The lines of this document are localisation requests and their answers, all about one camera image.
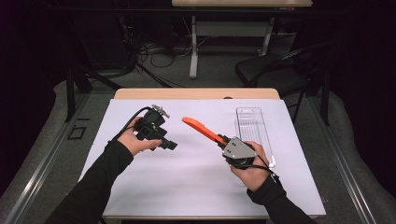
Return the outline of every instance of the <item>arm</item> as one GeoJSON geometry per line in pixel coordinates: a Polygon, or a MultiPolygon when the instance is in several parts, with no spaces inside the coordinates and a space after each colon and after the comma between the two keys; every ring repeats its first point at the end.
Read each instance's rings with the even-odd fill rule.
{"type": "MultiPolygon", "coordinates": [[[[262,146],[254,142],[248,143],[253,146],[257,154],[268,164],[262,146]]],[[[253,163],[265,166],[258,157],[255,158],[253,163]]],[[[316,223],[287,198],[285,190],[275,183],[271,177],[268,178],[269,174],[267,171],[258,168],[241,170],[235,167],[231,167],[231,171],[247,186],[247,195],[250,199],[254,203],[264,205],[268,215],[275,223],[316,223]]]]}
{"type": "Polygon", "coordinates": [[[126,130],[93,163],[84,177],[56,207],[46,223],[94,223],[105,211],[111,188],[117,176],[144,149],[157,147],[161,140],[139,141],[133,129],[126,130]]]}

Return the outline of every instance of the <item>black sleeve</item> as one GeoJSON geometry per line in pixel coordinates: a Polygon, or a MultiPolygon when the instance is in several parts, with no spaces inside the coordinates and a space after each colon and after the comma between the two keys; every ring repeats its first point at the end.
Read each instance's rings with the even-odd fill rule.
{"type": "Polygon", "coordinates": [[[275,223],[317,223],[290,201],[286,196],[286,191],[275,183],[270,176],[256,191],[252,192],[248,189],[247,195],[254,203],[264,205],[268,215],[275,223]]]}
{"type": "Polygon", "coordinates": [[[97,224],[105,211],[114,181],[133,159],[122,143],[116,141],[107,146],[46,223],[97,224]]]}

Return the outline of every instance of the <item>gray metal part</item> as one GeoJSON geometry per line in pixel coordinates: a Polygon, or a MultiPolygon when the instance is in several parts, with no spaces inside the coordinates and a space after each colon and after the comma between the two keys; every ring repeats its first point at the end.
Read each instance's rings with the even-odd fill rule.
{"type": "Polygon", "coordinates": [[[230,140],[223,150],[223,155],[232,159],[253,158],[257,156],[251,147],[237,137],[230,140]]]}

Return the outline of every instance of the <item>clear plastic box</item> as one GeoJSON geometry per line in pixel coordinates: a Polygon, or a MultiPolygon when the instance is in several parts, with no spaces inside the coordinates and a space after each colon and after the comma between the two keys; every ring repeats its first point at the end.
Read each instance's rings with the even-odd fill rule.
{"type": "Polygon", "coordinates": [[[236,108],[235,128],[236,134],[242,141],[253,141],[262,145],[269,161],[268,166],[275,167],[276,162],[265,129],[262,110],[259,107],[236,108]]]}

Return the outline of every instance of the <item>desk leg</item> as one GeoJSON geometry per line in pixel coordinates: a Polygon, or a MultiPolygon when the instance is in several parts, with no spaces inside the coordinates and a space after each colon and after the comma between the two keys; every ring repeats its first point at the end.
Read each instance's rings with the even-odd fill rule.
{"type": "Polygon", "coordinates": [[[69,122],[76,112],[75,84],[81,93],[90,93],[92,90],[91,83],[83,73],[73,67],[68,69],[66,77],[67,118],[64,122],[69,122]]]}
{"type": "Polygon", "coordinates": [[[272,30],[273,30],[273,27],[274,27],[274,21],[275,21],[274,18],[271,18],[268,21],[268,26],[266,28],[267,31],[265,32],[266,35],[265,35],[264,41],[262,42],[262,48],[259,49],[259,56],[265,55],[267,53],[268,45],[270,43],[270,38],[271,38],[271,34],[272,34],[272,30]]]}
{"type": "Polygon", "coordinates": [[[197,78],[197,69],[198,69],[198,49],[197,49],[197,32],[196,32],[196,21],[195,16],[192,16],[191,22],[191,65],[190,65],[190,78],[197,78]]]}

